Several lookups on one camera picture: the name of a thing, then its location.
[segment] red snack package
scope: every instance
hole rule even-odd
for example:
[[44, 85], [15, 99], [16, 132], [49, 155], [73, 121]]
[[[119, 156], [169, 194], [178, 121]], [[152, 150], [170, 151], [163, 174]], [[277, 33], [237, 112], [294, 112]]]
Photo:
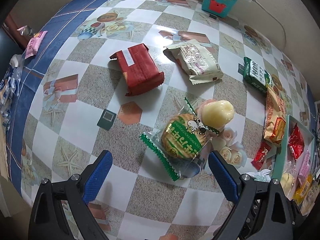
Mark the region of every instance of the red snack package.
[[164, 82], [164, 73], [159, 72], [148, 50], [142, 43], [118, 51], [110, 57], [119, 62], [128, 85], [128, 97], [148, 92]]
[[271, 146], [268, 145], [266, 142], [262, 142], [260, 145], [259, 150], [256, 153], [256, 156], [254, 157], [254, 160], [251, 162], [251, 164], [257, 169], [260, 170], [264, 160], [268, 154], [268, 152], [271, 150]]
[[304, 149], [303, 138], [302, 138], [302, 135], [300, 133], [300, 130], [299, 130], [297, 124], [295, 124], [295, 126], [293, 128], [293, 132], [290, 135], [288, 146], [289, 146], [289, 149], [291, 151], [293, 158], [295, 160], [297, 160], [300, 157], [300, 155], [302, 154], [303, 149]]

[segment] yellow wrapper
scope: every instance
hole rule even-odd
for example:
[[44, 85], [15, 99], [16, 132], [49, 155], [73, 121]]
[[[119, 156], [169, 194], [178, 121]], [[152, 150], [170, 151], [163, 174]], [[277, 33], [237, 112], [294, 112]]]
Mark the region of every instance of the yellow wrapper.
[[312, 182], [312, 175], [309, 174], [303, 186], [302, 187], [299, 186], [297, 188], [296, 192], [293, 195], [293, 200], [297, 203], [297, 205], [300, 205], [301, 202], [306, 197], [308, 190], [310, 188], [311, 182]]
[[283, 100], [267, 86], [266, 117], [263, 128], [265, 140], [280, 146], [284, 135], [285, 108]]
[[214, 56], [198, 41], [184, 41], [166, 47], [177, 63], [189, 75], [191, 83], [200, 84], [223, 77], [223, 72]]

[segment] power cord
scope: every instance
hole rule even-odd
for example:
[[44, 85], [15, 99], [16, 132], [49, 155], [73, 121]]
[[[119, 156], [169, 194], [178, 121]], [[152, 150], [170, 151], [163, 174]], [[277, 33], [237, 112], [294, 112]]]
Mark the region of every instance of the power cord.
[[283, 33], [284, 33], [284, 46], [283, 46], [283, 49], [282, 49], [282, 50], [284, 50], [284, 49], [285, 49], [285, 46], [287, 46], [287, 34], [285, 33], [285, 30], [284, 30], [283, 25], [282, 25], [281, 22], [279, 22], [271, 13], [269, 13], [269, 12], [266, 10], [266, 8], [264, 8], [264, 7], [262, 6], [261, 3], [259, 3], [257, 0], [252, 0], [252, 1], [254, 1], [256, 4], [258, 4], [268, 15], [270, 15], [273, 19], [275, 19], [275, 20], [277, 21], [277, 23], [280, 24], [281, 28], [283, 29]]

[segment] pink wrapper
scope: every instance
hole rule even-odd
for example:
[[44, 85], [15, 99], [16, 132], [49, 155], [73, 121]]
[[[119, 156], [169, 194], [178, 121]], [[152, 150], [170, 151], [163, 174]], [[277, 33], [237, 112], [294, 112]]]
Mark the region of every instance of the pink wrapper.
[[40, 44], [47, 32], [48, 31], [39, 32], [29, 41], [24, 57], [25, 59], [37, 54]]
[[307, 154], [303, 158], [303, 162], [298, 174], [298, 180], [300, 182], [300, 185], [303, 185], [304, 182], [306, 181], [306, 178], [309, 174], [310, 163], [311, 163], [310, 153], [309, 151], [307, 151]]

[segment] beige wall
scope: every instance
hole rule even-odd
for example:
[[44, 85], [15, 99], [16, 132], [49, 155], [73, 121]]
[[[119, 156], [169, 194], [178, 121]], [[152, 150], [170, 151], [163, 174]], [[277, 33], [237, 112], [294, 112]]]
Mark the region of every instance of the beige wall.
[[[20, 0], [12, 11], [18, 26], [39, 30], [60, 7], [71, 0]], [[305, 76], [316, 100], [320, 100], [320, 29], [300, 0], [258, 0], [284, 25], [287, 46], [284, 53]], [[239, 0], [231, 13], [263, 33], [279, 49], [281, 27], [255, 3]]]

